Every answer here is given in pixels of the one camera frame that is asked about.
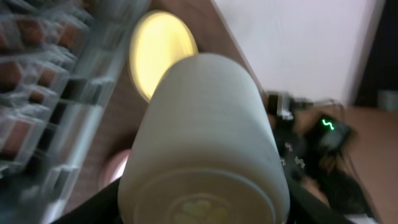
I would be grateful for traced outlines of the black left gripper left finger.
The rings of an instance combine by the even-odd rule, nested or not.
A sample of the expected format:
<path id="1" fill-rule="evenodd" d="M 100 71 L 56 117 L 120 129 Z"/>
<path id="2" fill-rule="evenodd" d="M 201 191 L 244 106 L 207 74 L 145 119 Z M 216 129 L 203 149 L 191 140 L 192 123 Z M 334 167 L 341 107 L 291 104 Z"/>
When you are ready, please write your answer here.
<path id="1" fill-rule="evenodd" d="M 118 208 L 119 183 L 120 179 L 116 179 L 52 224 L 123 224 Z"/>

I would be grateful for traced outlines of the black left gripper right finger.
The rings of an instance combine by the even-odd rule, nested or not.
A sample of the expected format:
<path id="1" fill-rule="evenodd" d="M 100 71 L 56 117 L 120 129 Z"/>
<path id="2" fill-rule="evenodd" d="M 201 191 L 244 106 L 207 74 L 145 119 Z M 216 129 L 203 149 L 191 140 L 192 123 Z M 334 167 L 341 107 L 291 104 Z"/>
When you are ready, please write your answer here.
<path id="1" fill-rule="evenodd" d="M 287 178 L 290 211 L 286 224 L 353 224 L 343 215 L 328 208 L 298 182 Z"/>

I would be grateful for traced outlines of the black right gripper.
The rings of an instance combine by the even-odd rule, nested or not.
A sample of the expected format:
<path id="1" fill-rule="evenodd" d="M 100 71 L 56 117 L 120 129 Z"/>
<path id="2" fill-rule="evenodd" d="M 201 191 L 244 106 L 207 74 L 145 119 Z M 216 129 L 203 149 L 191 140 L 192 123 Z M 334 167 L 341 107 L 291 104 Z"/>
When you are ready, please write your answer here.
<path id="1" fill-rule="evenodd" d="M 295 112 L 312 106 L 308 99 L 294 98 L 287 92 L 270 92 L 267 98 L 267 112 L 275 118 L 273 135 L 282 167 L 285 175 L 297 182 L 305 177 L 303 156 L 308 144 L 294 131 Z"/>

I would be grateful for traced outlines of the pale green plastic cup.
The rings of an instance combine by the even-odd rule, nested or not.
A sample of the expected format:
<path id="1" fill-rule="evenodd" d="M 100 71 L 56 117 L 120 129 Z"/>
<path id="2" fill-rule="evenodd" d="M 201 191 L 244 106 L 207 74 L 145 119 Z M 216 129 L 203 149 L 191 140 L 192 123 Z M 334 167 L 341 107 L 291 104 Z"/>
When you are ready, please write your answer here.
<path id="1" fill-rule="evenodd" d="M 171 66 L 121 177 L 124 223 L 285 223 L 290 198 L 258 89 L 238 63 Z"/>

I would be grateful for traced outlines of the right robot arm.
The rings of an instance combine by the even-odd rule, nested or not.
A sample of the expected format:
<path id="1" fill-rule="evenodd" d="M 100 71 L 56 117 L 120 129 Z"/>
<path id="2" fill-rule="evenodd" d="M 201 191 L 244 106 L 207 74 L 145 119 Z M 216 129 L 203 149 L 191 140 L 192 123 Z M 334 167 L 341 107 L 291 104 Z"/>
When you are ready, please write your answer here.
<path id="1" fill-rule="evenodd" d="M 332 106 L 300 134 L 294 131 L 298 111 Z M 268 92 L 266 110 L 290 193 L 287 223 L 377 223 L 366 196 L 354 177 L 345 146 L 355 131 L 344 122 L 344 106 L 334 99 L 312 101 L 287 92 Z"/>

